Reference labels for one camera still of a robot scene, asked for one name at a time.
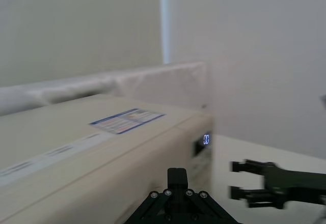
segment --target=label sticker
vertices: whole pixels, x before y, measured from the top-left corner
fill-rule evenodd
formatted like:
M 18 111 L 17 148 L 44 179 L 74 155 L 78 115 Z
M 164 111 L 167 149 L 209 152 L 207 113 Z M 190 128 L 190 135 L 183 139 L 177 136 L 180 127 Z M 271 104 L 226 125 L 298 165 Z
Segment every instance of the label sticker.
M 24 162 L 0 170 L 0 187 L 26 177 L 31 173 L 57 163 L 83 150 L 104 143 L 112 137 L 114 137 L 113 134 L 104 131 L 93 133 L 70 144 L 66 144 L 57 149 L 53 149 Z
M 122 134 L 164 115 L 165 114 L 162 113 L 134 108 L 120 114 L 92 122 L 90 125 L 113 134 Z

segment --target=blurry background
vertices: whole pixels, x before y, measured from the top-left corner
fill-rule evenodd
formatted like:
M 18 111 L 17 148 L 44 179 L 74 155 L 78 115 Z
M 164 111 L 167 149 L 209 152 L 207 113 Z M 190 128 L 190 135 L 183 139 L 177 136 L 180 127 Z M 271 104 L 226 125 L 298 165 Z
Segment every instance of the blurry background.
M 326 0 L 168 0 L 170 62 L 209 64 L 216 131 L 326 158 Z
M 0 87 L 161 61 L 159 0 L 0 0 Z

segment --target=black bracket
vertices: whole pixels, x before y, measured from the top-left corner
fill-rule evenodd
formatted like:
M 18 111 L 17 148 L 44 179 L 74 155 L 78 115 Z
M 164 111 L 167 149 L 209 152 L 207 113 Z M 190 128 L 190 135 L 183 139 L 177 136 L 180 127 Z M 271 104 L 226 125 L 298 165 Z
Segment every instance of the black bracket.
M 168 169 L 168 188 L 152 191 L 125 224 L 239 224 L 205 191 L 188 188 L 186 170 Z

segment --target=table surface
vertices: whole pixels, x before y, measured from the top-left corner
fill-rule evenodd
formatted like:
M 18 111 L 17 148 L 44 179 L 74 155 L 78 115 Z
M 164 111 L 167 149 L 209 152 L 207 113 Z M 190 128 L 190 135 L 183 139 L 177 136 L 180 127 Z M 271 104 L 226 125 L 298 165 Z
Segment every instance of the table surface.
M 323 206 L 289 202 L 285 210 L 246 207 L 244 201 L 229 199 L 228 186 L 261 189 L 261 177 L 230 171 L 231 161 L 251 159 L 275 162 L 286 170 L 326 174 L 326 160 L 216 135 L 213 142 L 211 195 L 238 222 L 243 224 L 313 223 Z

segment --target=blue led digit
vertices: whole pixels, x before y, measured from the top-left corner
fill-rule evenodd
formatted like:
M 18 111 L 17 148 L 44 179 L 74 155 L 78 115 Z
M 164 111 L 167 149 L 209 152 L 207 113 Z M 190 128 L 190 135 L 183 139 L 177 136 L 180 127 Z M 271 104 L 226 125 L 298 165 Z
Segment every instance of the blue led digit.
M 208 144 L 209 143 L 209 135 L 206 134 L 204 135 L 204 144 Z

